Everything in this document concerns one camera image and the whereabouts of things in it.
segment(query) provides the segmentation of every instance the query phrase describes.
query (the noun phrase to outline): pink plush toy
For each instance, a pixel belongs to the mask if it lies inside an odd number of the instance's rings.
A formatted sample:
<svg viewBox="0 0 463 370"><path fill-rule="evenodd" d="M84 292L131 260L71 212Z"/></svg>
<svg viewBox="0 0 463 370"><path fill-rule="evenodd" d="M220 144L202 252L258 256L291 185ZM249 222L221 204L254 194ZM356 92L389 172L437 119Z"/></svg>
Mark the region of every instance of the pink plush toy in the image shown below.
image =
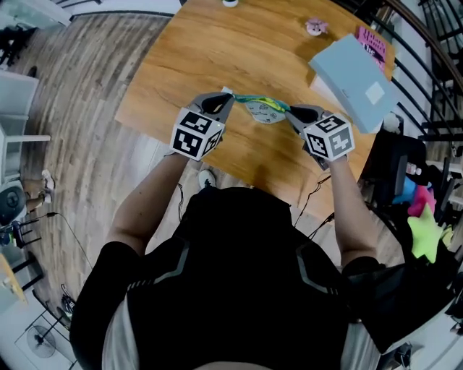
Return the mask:
<svg viewBox="0 0 463 370"><path fill-rule="evenodd" d="M426 203L429 204L431 212L434 214L436 208L436 200L434 199L434 191L430 191L426 186L418 185L413 196L413 203L408 209L408 214L413 217L421 217L422 211L425 209Z"/></svg>
<svg viewBox="0 0 463 370"><path fill-rule="evenodd" d="M319 20L318 18L310 18L306 23L305 27L307 32L312 36L319 36L321 33L328 33L326 28L328 27L328 23L324 22L323 20Z"/></svg>

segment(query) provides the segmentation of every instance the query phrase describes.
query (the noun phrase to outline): light blue book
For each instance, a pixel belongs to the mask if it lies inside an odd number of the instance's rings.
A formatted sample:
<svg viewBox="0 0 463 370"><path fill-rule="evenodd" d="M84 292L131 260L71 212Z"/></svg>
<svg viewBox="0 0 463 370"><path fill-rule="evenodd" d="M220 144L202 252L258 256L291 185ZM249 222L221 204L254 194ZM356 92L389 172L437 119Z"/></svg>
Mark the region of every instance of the light blue book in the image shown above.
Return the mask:
<svg viewBox="0 0 463 370"><path fill-rule="evenodd" d="M364 134L373 132L398 102L391 82L353 35L332 43L309 65Z"/></svg>

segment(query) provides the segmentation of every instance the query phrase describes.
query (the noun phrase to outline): yellow star plush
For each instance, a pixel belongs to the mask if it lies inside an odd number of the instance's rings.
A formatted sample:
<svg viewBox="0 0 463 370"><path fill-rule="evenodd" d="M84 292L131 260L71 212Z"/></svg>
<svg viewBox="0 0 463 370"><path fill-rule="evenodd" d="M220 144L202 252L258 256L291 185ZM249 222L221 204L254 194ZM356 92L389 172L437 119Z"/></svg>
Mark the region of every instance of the yellow star plush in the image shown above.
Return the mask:
<svg viewBox="0 0 463 370"><path fill-rule="evenodd" d="M429 262L434 263L443 229L437 226L429 204L426 203L420 217L408 217L407 222L412 229L413 255L417 258L426 256Z"/></svg>

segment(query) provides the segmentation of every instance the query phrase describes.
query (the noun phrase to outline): pink book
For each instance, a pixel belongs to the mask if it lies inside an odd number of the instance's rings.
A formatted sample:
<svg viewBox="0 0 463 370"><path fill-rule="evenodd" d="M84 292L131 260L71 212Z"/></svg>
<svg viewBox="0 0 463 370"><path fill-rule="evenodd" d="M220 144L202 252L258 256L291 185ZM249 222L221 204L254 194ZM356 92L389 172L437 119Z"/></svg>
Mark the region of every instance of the pink book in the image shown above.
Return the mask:
<svg viewBox="0 0 463 370"><path fill-rule="evenodd" d="M357 39L363 45L363 48L375 59L381 71L384 71L386 44L363 26L360 26L357 30Z"/></svg>

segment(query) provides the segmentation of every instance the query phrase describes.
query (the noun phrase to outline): wooden floor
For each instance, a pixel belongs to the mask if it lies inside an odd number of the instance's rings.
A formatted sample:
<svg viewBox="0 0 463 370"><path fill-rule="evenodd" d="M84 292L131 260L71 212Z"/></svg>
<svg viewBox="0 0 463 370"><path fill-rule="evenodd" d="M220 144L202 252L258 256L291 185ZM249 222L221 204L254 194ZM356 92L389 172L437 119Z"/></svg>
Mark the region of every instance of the wooden floor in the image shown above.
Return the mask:
<svg viewBox="0 0 463 370"><path fill-rule="evenodd" d="M166 150L157 140L123 127L114 115L137 65L168 21L141 14L79 16L67 29L37 32L12 68L25 74L38 67L40 84L27 131L52 137L48 144L29 144L23 150L23 178L40 178L47 168L56 180L53 203L39 208L36 215L63 214L91 264L103 247L117 206ZM183 174L183 210L199 189L201 168L205 165L190 161ZM219 187L246 186L213 172ZM179 201L177 190L150 249L172 235L179 222ZM292 214L295 219L299 210L292 207ZM320 222L304 215L297 227L308 235ZM54 309L60 303L60 285L65 284L76 298L90 266L61 216L42 219L36 232L43 239L31 249L46 278L35 289ZM314 240L339 263L332 225L324 226ZM378 253L379 260L389 265L402 260L399 245L386 230L381 232Z"/></svg>

